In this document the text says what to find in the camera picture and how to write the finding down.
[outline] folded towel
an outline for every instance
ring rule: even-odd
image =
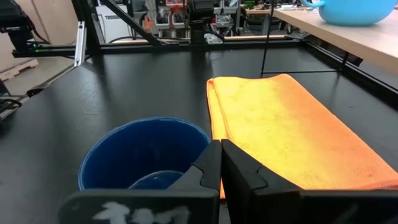
[[[398,173],[288,75],[214,78],[207,97],[213,139],[230,139],[303,189],[398,186]]]

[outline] blue bucket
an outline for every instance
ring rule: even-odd
[[[79,189],[166,189],[210,143],[198,126],[177,118],[132,121],[86,154]]]

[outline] black tabletop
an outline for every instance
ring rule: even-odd
[[[173,116],[211,135],[206,81],[258,78],[261,50],[95,56],[26,102],[0,127],[0,223],[54,223],[78,190],[87,150],[128,121]],[[266,70],[328,66],[304,49],[272,49]],[[339,73],[292,75],[398,170],[398,114]]]

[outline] wooden pallet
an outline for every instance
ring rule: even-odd
[[[1,81],[8,80],[10,78],[14,78],[16,75],[20,74],[21,70],[27,68],[34,68],[38,66],[39,62],[37,59],[29,60],[28,62],[22,62],[18,65],[15,65],[5,71],[0,72]]]

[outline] orange towel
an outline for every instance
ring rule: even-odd
[[[230,139],[303,189],[398,186],[398,173],[288,75],[214,78],[207,97],[213,139]]]

